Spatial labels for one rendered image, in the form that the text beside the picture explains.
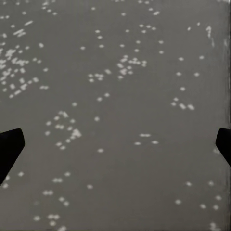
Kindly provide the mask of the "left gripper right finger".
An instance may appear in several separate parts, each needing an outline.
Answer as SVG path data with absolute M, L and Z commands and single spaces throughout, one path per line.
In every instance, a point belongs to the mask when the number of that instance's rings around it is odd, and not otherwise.
M 216 146 L 231 167 L 231 130 L 220 128 L 217 134 Z

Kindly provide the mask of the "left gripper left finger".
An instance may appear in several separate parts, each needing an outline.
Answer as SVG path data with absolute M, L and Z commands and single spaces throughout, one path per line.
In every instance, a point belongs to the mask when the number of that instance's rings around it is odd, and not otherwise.
M 0 186 L 25 146 L 20 128 L 0 133 Z

